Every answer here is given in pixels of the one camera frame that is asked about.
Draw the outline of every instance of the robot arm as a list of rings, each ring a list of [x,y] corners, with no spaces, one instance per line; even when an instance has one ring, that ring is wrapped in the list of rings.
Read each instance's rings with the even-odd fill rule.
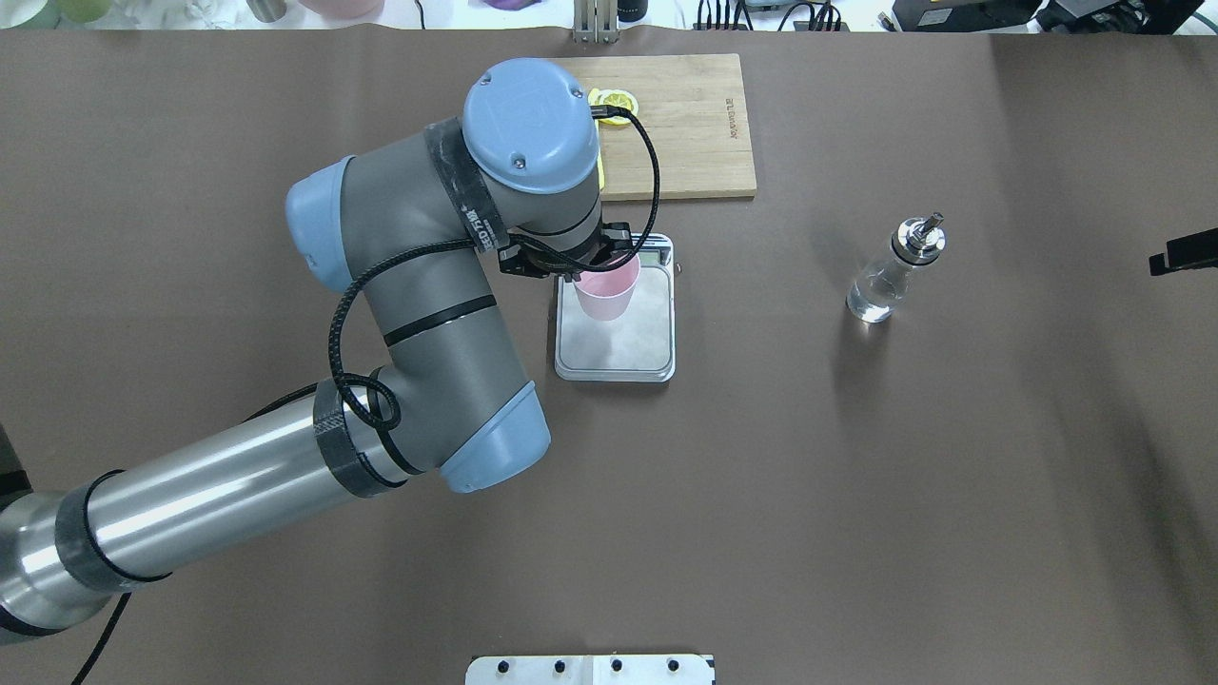
[[[71,628],[112,595],[414,475],[438,469],[469,492],[541,458],[549,431],[533,384],[464,241],[498,250],[502,271],[533,277],[571,275],[574,263],[627,250],[628,227],[600,221],[597,152],[574,77],[512,60],[473,87],[460,122],[297,183],[292,236],[334,290],[403,251],[462,241],[364,290],[391,358],[373,377],[402,421],[369,425],[325,379],[313,395],[71,492],[0,492],[0,645]],[[378,392],[348,389],[385,413]],[[19,472],[9,452],[0,467]]]

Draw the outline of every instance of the clear liquid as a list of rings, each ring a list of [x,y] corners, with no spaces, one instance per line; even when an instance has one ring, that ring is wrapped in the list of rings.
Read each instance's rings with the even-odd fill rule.
[[[847,293],[845,305],[867,323],[879,323],[892,316],[909,291],[914,267],[896,258],[881,258],[867,264]]]

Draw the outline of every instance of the white bracket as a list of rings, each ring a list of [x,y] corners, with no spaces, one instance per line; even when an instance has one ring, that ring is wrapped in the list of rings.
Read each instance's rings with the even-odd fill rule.
[[[465,685],[715,685],[709,655],[479,657]]]
[[[576,43],[618,43],[618,0],[575,0]]]

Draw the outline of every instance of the white metal plate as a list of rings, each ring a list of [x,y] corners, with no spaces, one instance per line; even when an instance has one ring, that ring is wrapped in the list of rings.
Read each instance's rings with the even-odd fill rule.
[[[465,685],[714,685],[709,655],[580,655],[479,657]]]

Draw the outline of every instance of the cable connector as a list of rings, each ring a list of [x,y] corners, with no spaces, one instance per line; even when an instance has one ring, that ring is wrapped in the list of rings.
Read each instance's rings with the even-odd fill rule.
[[[630,110],[615,105],[592,105],[592,118],[611,119],[613,117],[630,118]]]

